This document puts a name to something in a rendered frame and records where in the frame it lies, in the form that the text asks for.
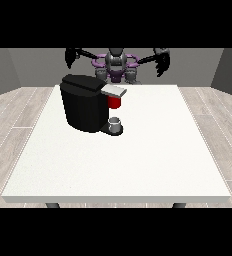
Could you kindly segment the red pod holder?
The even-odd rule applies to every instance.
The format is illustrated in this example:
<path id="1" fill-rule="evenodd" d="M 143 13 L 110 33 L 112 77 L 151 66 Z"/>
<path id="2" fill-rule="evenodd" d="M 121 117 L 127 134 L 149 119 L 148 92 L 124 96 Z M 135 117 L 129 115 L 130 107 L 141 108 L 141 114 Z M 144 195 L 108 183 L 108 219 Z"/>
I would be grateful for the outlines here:
<path id="1" fill-rule="evenodd" d="M 108 100 L 108 107 L 111 109 L 117 109 L 121 106 L 121 99 L 116 97 L 107 97 Z"/>

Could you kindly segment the black coffee machine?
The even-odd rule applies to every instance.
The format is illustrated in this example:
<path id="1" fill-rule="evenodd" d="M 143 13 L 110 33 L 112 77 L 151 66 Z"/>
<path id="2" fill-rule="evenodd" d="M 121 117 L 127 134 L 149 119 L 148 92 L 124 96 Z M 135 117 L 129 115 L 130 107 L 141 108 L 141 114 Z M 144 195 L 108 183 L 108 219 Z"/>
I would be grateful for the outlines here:
<path id="1" fill-rule="evenodd" d="M 73 128 L 89 133 L 103 132 L 111 136 L 123 133 L 109 131 L 109 108 L 101 89 L 107 82 L 86 75 L 68 74 L 62 78 L 60 91 L 67 122 Z"/>

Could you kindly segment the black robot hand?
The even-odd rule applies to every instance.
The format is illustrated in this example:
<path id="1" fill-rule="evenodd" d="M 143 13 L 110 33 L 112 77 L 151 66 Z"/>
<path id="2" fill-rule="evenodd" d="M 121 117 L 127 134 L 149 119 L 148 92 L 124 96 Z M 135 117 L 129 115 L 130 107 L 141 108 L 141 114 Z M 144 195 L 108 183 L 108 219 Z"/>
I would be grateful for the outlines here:
<path id="1" fill-rule="evenodd" d="M 65 50 L 65 62 L 68 68 L 71 68 L 75 60 L 80 58 L 80 52 L 80 48 L 67 48 Z"/>
<path id="2" fill-rule="evenodd" d="M 170 66 L 170 50 L 168 48 L 154 48 L 157 76 L 160 77 Z"/>

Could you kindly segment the pale grey machine lid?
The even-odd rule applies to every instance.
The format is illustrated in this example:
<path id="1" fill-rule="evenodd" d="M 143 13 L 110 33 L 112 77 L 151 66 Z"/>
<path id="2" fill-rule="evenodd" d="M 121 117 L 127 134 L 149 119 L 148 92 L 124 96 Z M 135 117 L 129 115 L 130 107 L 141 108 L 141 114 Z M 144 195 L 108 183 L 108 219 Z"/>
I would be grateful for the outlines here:
<path id="1" fill-rule="evenodd" d="M 114 97 L 114 98 L 121 98 L 126 92 L 127 90 L 125 88 L 121 88 L 111 84 L 106 84 L 101 89 L 102 94 L 106 96 Z"/>

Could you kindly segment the small grey cup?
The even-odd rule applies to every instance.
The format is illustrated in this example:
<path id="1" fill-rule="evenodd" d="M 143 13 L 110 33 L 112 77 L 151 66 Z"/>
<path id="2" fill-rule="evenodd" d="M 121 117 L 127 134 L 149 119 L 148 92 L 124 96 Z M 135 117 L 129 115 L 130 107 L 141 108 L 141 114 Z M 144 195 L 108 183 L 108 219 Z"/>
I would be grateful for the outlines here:
<path id="1" fill-rule="evenodd" d="M 109 131 L 112 133 L 117 133 L 121 129 L 121 121 L 118 117 L 111 117 L 108 120 Z"/>

